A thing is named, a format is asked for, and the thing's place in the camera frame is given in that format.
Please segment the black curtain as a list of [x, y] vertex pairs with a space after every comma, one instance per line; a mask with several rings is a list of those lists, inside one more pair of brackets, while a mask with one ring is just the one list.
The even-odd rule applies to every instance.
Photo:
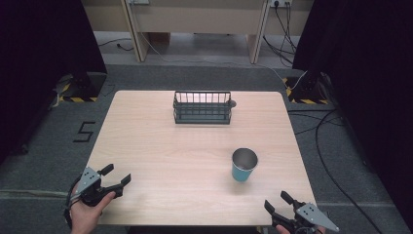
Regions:
[[0, 164], [30, 138], [60, 78], [105, 71], [81, 0], [0, 0]]
[[293, 63], [321, 73], [413, 231], [413, 0], [314, 0]]

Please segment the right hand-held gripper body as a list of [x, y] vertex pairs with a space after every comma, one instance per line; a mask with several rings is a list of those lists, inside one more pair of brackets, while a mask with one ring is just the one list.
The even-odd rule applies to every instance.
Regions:
[[294, 219], [290, 219], [286, 229], [291, 234], [316, 234], [318, 228], [324, 227], [333, 232], [340, 228], [312, 203], [292, 203]]

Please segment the person's right hand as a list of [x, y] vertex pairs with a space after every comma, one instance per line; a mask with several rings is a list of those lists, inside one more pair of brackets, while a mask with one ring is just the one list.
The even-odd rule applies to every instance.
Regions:
[[[290, 234], [290, 232], [281, 225], [277, 225], [276, 229], [279, 232], [279, 234]], [[326, 232], [326, 229], [322, 226], [319, 226], [317, 228], [316, 234], [325, 234], [325, 232]]]

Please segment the beige wooden desk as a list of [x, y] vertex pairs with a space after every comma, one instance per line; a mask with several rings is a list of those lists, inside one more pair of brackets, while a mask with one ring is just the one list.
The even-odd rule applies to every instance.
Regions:
[[269, 0], [81, 0], [94, 31], [131, 36], [137, 61], [146, 60], [150, 33], [239, 34], [249, 61], [258, 62], [264, 36], [302, 34], [315, 0], [292, 0], [287, 8]]

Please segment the black stand base striped tape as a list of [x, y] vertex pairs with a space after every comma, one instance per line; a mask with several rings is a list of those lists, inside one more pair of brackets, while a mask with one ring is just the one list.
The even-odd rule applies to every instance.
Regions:
[[307, 72], [299, 76], [288, 76], [282, 78], [285, 85], [287, 98], [293, 103], [304, 104], [328, 104], [326, 94], [324, 93], [319, 80], [310, 78]]
[[107, 74], [102, 72], [64, 75], [56, 83], [56, 102], [96, 102], [106, 77]]

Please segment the blue cup with metal inside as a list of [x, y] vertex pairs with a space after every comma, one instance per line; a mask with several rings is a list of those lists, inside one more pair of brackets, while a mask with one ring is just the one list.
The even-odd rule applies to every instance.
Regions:
[[245, 182], [258, 165], [256, 153], [249, 148], [238, 148], [232, 155], [232, 176], [239, 182]]

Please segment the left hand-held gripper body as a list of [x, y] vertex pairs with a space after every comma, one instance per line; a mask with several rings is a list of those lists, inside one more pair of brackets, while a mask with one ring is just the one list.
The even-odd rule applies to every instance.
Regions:
[[80, 199], [85, 205], [94, 207], [108, 194], [107, 187], [101, 186], [102, 175], [97, 172], [91, 167], [84, 169], [74, 194], [70, 196], [70, 201]]

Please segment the person's left hand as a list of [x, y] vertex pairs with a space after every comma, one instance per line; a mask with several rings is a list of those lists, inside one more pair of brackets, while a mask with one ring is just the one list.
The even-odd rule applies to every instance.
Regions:
[[103, 210], [111, 203], [116, 193], [110, 192], [94, 207], [78, 202], [71, 207], [72, 229], [71, 234], [92, 234], [97, 227]]

